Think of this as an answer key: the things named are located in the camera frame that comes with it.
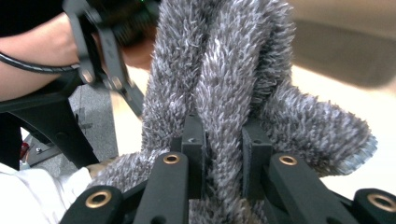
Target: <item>black cable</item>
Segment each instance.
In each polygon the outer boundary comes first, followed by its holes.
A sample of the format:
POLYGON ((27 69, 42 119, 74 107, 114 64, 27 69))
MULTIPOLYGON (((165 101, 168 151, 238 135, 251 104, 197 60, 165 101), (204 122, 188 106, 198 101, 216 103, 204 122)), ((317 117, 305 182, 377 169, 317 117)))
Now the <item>black cable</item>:
POLYGON ((25 71, 47 75, 57 75, 61 73, 75 72, 79 68, 79 64, 71 64, 67 66, 47 66, 36 63, 28 63, 12 58, 1 51, 0 62, 6 63, 16 68, 20 68, 25 71))

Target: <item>black clamp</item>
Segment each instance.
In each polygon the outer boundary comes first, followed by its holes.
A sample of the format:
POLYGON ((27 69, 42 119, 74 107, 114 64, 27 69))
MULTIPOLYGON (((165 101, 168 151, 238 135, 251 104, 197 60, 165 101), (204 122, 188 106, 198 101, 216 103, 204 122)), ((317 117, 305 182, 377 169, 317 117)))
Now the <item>black clamp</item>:
POLYGON ((159 17, 160 0, 66 0, 68 15, 78 46, 79 74, 84 83, 118 92, 140 117, 144 95, 129 79, 120 46, 137 41, 159 17), (92 36, 100 40, 98 52, 92 36), (101 55, 107 72, 102 69, 101 55))
MULTIPOLYGON (((328 190, 304 160, 274 153, 258 120, 250 119, 242 136, 242 196, 264 201, 269 223, 396 223, 396 196, 379 189, 361 189, 350 201, 328 190)), ((171 151, 155 161, 148 181, 123 194, 107 186, 88 189, 61 223, 186 224, 188 199, 210 196, 205 182, 209 152, 202 123, 191 114, 171 151)))

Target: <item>brass insert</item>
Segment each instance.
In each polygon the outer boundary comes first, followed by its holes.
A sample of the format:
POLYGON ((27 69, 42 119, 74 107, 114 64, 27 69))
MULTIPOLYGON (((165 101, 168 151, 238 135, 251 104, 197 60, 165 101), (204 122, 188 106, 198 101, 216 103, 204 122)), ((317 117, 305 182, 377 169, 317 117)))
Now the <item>brass insert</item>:
POLYGON ((367 196, 367 199, 370 203, 382 210, 396 213, 396 202, 385 195, 372 193, 367 196))
POLYGON ((295 165, 297 164, 297 160, 294 159, 294 157, 291 156, 281 156, 279 157, 279 160, 286 165, 295 165))
POLYGON ((179 161, 180 161, 180 157, 175 154, 167 155, 163 158, 163 162, 165 162, 166 164, 175 164, 178 163, 179 161))
POLYGON ((104 189, 95 192, 90 197, 88 197, 87 201, 85 201, 85 205, 89 208, 98 208, 107 204, 111 200, 111 192, 104 189))

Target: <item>white shirt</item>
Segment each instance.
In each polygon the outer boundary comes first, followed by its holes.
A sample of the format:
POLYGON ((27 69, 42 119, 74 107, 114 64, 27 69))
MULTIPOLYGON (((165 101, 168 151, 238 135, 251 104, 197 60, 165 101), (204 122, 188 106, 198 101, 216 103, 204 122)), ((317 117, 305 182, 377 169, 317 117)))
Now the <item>white shirt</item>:
POLYGON ((54 178, 42 169, 18 172, 0 163, 0 223, 59 223, 91 181, 87 168, 54 178))

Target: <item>gray fur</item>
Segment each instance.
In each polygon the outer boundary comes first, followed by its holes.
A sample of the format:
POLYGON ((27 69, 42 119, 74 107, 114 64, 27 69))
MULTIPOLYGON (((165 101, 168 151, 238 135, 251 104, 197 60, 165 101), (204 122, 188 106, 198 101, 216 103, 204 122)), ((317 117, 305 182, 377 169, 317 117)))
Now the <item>gray fur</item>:
POLYGON ((349 174, 375 152, 367 124, 290 85, 294 25, 283 0, 168 0, 161 6, 145 99, 142 152, 110 164, 91 186, 128 190, 183 133, 194 108, 212 148, 212 196, 190 202, 190 223, 264 223, 262 202, 241 198, 240 135, 248 116, 276 151, 319 175, 349 174))

